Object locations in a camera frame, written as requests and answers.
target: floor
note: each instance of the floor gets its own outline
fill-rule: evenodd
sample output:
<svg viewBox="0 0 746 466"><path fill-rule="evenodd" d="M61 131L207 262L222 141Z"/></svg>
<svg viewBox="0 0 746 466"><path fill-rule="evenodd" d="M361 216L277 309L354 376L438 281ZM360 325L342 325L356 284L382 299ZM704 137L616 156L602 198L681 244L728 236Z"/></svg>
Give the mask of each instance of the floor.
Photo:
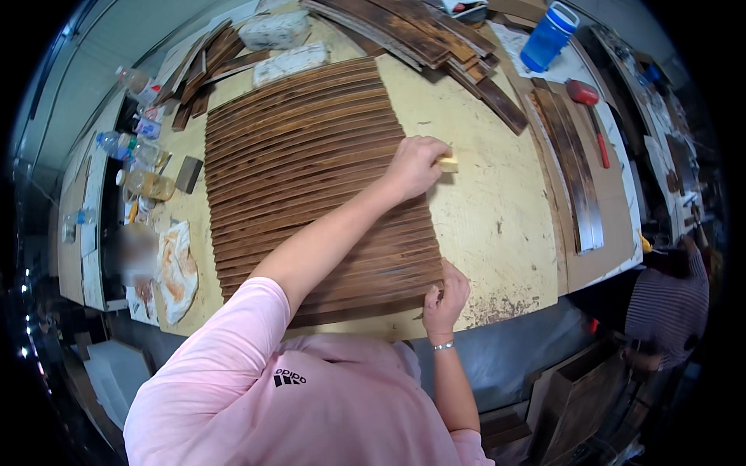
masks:
<svg viewBox="0 0 746 466"><path fill-rule="evenodd" d="M158 327L132 321L129 314L109 315L112 336L142 349L153 370L161 368L186 340ZM455 343L479 412L501 408L530 396L527 376L542 371L588 346L593 337L585 318L567 298L547 309L508 321L458 332ZM433 354L427 339L411 341L422 369L422 387L433 396Z"/></svg>

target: pink t-shirt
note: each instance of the pink t-shirt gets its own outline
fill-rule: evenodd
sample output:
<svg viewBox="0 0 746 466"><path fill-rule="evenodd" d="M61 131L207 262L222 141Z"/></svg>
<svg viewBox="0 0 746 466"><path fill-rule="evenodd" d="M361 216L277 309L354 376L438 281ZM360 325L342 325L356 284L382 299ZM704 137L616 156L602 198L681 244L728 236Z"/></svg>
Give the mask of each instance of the pink t-shirt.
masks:
<svg viewBox="0 0 746 466"><path fill-rule="evenodd" d="M493 465L449 433L392 345L323 334L278 346L280 286L252 278L148 382L125 422L131 465Z"/></svg>

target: plastic bottle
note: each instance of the plastic bottle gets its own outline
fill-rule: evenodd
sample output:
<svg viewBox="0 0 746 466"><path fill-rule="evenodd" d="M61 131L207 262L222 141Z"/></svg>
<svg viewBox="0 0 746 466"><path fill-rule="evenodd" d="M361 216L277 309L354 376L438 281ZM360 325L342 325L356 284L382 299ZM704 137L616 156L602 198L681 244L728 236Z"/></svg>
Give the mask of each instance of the plastic bottle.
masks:
<svg viewBox="0 0 746 466"><path fill-rule="evenodd" d="M119 170L116 185L127 186L135 194L159 201L169 200L176 191L176 184L171 178L143 169L134 169L129 173Z"/></svg>
<svg viewBox="0 0 746 466"><path fill-rule="evenodd" d="M160 85L140 70L120 66L116 74L119 76L119 85L129 89L135 100L145 107L149 107L158 97Z"/></svg>
<svg viewBox="0 0 746 466"><path fill-rule="evenodd" d="M545 72L579 24L580 19L572 10L558 1L552 2L521 50L521 61L531 71Z"/></svg>
<svg viewBox="0 0 746 466"><path fill-rule="evenodd" d="M95 221L94 209L80 209L65 215L64 221L68 225L92 224Z"/></svg>
<svg viewBox="0 0 746 466"><path fill-rule="evenodd" d="M137 160L145 165L157 167L166 161L169 153L156 145L147 143L137 136L117 131L99 133L96 144L100 145L109 157L131 162Z"/></svg>

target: adidas logo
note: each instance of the adidas logo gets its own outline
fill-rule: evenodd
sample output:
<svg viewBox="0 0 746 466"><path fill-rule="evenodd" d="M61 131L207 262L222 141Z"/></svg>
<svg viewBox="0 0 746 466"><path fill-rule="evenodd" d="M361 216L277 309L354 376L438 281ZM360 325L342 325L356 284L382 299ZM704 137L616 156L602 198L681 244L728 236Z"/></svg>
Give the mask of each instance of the adidas logo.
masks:
<svg viewBox="0 0 746 466"><path fill-rule="evenodd" d="M275 387L279 387L283 383L285 385L300 385L306 382L305 377L301 377L300 374L290 372L287 369L277 369L275 371Z"/></svg>

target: hand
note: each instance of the hand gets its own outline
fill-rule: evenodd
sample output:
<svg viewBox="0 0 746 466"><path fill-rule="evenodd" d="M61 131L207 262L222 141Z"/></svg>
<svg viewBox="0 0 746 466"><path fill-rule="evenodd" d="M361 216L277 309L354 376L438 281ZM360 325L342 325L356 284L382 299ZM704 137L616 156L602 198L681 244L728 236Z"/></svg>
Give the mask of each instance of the hand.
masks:
<svg viewBox="0 0 746 466"><path fill-rule="evenodd" d="M679 248L681 247L686 249L686 253L690 256L697 251L697 244L691 236L681 236L681 239L679 239Z"/></svg>
<svg viewBox="0 0 746 466"><path fill-rule="evenodd" d="M454 325L471 292L464 274L445 258L440 261L443 264L445 278L443 299L438 301L438 287L433 285L424 297L422 310L422 325L427 331L430 343L434 345L454 339Z"/></svg>
<svg viewBox="0 0 746 466"><path fill-rule="evenodd" d="M415 198L440 178L441 168L435 163L439 155L451 155L443 141L430 136L404 138L381 180L401 195L401 201Z"/></svg>

